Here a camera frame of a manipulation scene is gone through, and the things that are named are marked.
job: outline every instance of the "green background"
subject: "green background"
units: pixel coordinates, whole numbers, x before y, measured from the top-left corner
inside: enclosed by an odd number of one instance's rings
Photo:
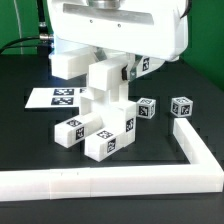
[[[0,46],[18,39],[19,30],[13,0],[0,0]],[[224,1],[192,0],[189,14],[189,46],[182,58],[224,90]],[[45,14],[50,26],[46,0]],[[36,0],[17,0],[22,36],[38,35]],[[20,49],[10,49],[4,54],[20,54]],[[35,49],[24,49],[25,54],[35,54]]]

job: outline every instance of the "paper with markers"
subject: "paper with markers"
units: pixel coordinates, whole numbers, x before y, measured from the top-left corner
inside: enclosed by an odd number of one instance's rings
[[[78,107],[86,88],[34,88],[25,108]]]

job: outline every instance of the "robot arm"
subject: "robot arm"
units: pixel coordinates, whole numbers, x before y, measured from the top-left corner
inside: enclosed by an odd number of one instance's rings
[[[187,47],[188,0],[48,0],[62,40],[172,61]]]

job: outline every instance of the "black tabletop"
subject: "black tabletop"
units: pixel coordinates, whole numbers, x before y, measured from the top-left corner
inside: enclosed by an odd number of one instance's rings
[[[84,156],[84,142],[65,149],[54,125],[78,108],[25,109],[34,87],[80,87],[85,75],[52,77],[37,56],[0,57],[0,171],[188,163],[172,135],[171,98],[194,103],[189,122],[224,169],[224,93],[183,61],[129,85],[130,100],[157,100],[156,115],[137,118],[136,141],[98,163]],[[1,202],[0,223],[224,223],[224,193],[146,195]]]

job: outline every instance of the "white cube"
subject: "white cube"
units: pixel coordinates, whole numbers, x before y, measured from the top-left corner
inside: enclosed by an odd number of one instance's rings
[[[193,108],[193,101],[187,97],[172,98],[171,113],[177,117],[191,116]]]
[[[156,100],[141,98],[137,102],[137,117],[151,119],[155,114]]]

